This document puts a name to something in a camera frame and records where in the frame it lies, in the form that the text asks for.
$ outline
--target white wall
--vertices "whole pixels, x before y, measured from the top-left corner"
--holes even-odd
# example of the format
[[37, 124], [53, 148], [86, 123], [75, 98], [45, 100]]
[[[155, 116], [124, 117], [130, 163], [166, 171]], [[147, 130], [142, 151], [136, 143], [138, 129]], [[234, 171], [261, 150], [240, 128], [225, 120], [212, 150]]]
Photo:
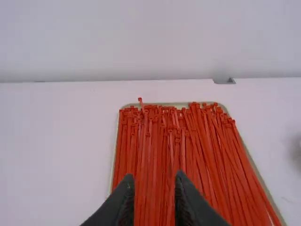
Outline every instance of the white wall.
[[299, 0], [2, 0], [0, 81], [301, 75]]

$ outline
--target white table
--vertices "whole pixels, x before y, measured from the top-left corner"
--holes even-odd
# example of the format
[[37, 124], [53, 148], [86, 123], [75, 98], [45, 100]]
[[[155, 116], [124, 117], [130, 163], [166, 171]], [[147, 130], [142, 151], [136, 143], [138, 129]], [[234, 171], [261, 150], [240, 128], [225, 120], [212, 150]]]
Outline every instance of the white table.
[[0, 225], [76, 226], [109, 193], [118, 110], [216, 101], [289, 226], [301, 214], [301, 78], [0, 84]]

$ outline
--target white surface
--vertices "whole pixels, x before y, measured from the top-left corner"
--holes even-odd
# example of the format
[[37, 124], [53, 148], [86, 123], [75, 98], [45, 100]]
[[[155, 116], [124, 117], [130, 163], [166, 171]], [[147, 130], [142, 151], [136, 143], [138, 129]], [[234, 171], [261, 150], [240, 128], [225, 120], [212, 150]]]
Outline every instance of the white surface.
[[285, 221], [300, 225], [297, 78], [1, 84], [0, 225], [76, 226], [91, 215], [109, 193], [118, 110], [138, 97], [224, 104]]
[[0, 81], [301, 75], [299, 0], [2, 0]]

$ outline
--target bundle of cable ties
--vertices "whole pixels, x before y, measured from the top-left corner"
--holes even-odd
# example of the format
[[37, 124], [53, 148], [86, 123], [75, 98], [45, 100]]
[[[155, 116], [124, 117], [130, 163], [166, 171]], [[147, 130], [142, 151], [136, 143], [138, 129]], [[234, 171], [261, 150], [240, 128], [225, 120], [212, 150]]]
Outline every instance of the bundle of cable ties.
[[144, 105], [119, 111], [112, 189], [135, 178], [135, 225], [174, 226], [174, 177], [181, 169], [233, 226], [280, 226], [250, 164], [235, 121], [217, 103]]

